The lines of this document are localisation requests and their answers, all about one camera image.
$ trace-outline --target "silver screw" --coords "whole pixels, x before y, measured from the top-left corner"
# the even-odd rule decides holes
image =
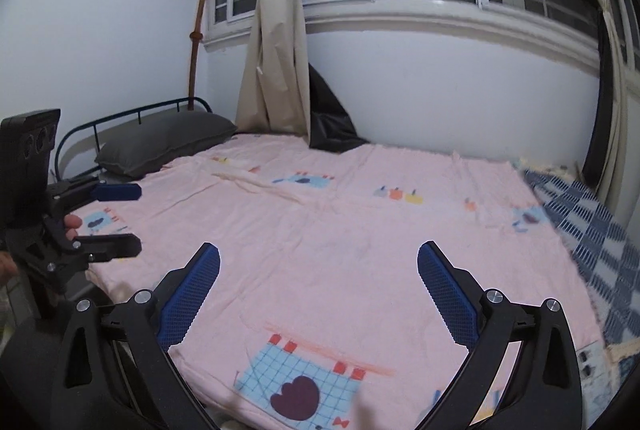
[[[495,289],[491,289],[491,291],[489,291],[486,294],[486,298],[492,304],[499,304],[500,302],[502,302],[502,299],[504,298],[504,296],[502,296],[502,293],[500,291],[496,291]]]
[[[76,304],[76,309],[80,312],[86,311],[89,307],[91,307],[91,302],[86,298]]]
[[[151,299],[151,291],[147,291],[146,289],[138,291],[133,299],[136,301],[136,304],[146,304]]]
[[[553,298],[548,299],[546,301],[546,307],[548,307],[550,311],[557,313],[560,310],[560,302],[558,300],[554,300]]]

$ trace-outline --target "gray pillow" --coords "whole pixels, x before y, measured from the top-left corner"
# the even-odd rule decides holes
[[[236,132],[228,119],[203,111],[182,111],[143,121],[107,141],[95,162],[135,179],[157,172],[175,158],[195,155]]]

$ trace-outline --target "black headboard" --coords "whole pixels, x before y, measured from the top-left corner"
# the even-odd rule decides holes
[[[211,112],[211,107],[209,106],[209,103],[207,103],[206,101],[204,101],[204,99],[199,98],[199,97],[195,97],[194,100],[196,100],[198,103],[200,103],[204,109],[207,112]],[[142,124],[142,116],[141,113],[145,112],[147,110],[153,110],[154,108],[162,108],[164,106],[170,106],[170,105],[175,105],[176,106],[176,110],[179,112],[180,111],[180,103],[186,103],[189,101],[188,97],[181,97],[178,99],[172,99],[169,101],[162,101],[160,103],[153,103],[151,105],[145,105],[145,106],[140,106],[138,108],[132,108],[131,110],[126,110],[124,112],[120,112],[117,114],[112,114],[112,115],[108,115],[107,117],[101,117],[100,119],[96,119],[94,121],[90,121],[89,123],[85,123],[82,124],[80,126],[75,127],[72,130],[69,130],[69,132],[67,132],[67,134],[62,138],[62,140],[60,141],[60,143],[58,144],[58,149],[56,150],[56,158],[54,160],[54,171],[56,174],[56,179],[57,180],[61,180],[60,177],[60,168],[59,168],[59,162],[60,162],[60,153],[62,151],[62,146],[65,144],[66,140],[69,139],[69,137],[71,137],[73,134],[76,134],[82,130],[88,130],[90,128],[92,128],[94,130],[94,140],[95,140],[95,149],[98,150],[98,152],[100,151],[100,138],[98,137],[98,129],[97,126],[99,124],[103,124],[103,123],[108,123],[109,121],[114,121],[116,119],[119,119],[121,117],[126,117],[127,115],[137,115],[138,116],[138,124]],[[91,174],[97,170],[100,169],[100,166],[94,166],[93,168],[90,168],[89,170],[86,170],[84,172],[82,172],[81,174],[76,175],[76,177],[80,177],[81,175],[88,175]]]

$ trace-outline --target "curtain fold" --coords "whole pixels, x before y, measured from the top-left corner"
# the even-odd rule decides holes
[[[309,140],[310,98],[302,0],[257,0],[236,124]]]
[[[609,148],[597,194],[610,210],[615,211],[620,198],[626,156],[626,84],[623,74],[624,61],[620,54],[620,41],[616,33],[610,2],[609,0],[598,0],[598,2],[602,7],[612,50],[613,110]]]

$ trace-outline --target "pink blanket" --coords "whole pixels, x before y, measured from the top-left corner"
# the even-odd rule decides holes
[[[577,349],[602,339],[567,250],[508,163],[379,145],[332,155],[239,135],[140,185],[136,203],[79,210],[83,234],[143,242],[139,257],[89,275],[125,301],[215,244],[220,276],[169,352],[203,402],[251,426],[415,427],[466,356],[418,276],[427,240],[513,302],[559,299]]]

